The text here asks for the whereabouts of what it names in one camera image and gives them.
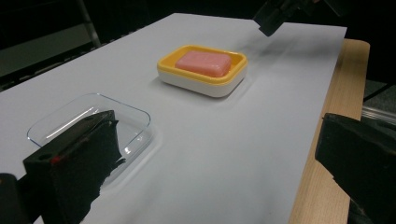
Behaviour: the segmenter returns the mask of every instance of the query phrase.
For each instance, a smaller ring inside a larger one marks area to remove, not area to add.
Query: transparent container
[[[116,179],[151,142],[149,113],[100,93],[89,93],[36,122],[27,132],[27,138],[38,147],[43,147],[79,120],[107,110],[114,110],[119,121],[117,136],[121,159],[125,162],[112,171],[103,184],[105,186]]]
[[[396,114],[370,106],[364,106],[361,111],[361,122],[396,139]]]

